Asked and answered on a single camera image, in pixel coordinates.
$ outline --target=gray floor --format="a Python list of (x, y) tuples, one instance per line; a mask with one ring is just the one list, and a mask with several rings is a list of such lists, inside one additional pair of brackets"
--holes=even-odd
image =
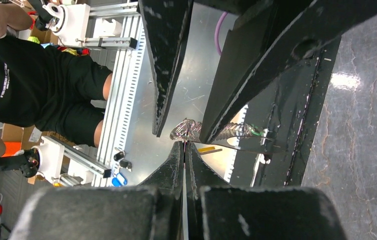
[(351, 240), (377, 240), (377, 17), (344, 34), (303, 178)]

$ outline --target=purple cable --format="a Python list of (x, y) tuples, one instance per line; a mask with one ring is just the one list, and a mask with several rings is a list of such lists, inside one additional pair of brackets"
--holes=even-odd
[(223, 53), (221, 51), (221, 47), (220, 47), (220, 29), (221, 29), (221, 25), (223, 24), (224, 19), (226, 18), (227, 14), (228, 14), (228, 12), (222, 13), (222, 15), (219, 18), (218, 23), (216, 24), (216, 27), (215, 27), (215, 47), (216, 47), (216, 51), (218, 52), (218, 54), (220, 56)]

